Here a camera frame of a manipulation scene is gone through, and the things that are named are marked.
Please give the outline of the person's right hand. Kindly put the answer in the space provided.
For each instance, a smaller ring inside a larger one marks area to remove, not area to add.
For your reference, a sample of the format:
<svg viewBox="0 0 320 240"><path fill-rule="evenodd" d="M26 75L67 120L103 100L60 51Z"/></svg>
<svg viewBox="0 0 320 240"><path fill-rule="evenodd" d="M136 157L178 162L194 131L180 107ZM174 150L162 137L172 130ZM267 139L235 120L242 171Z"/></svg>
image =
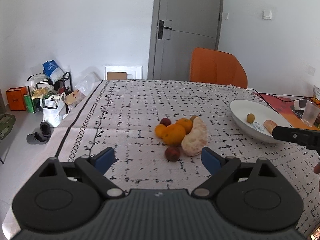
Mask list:
<svg viewBox="0 0 320 240"><path fill-rule="evenodd" d="M320 163L318 163L314 168L313 171L315 172L315 174L320 174Z"/></svg>

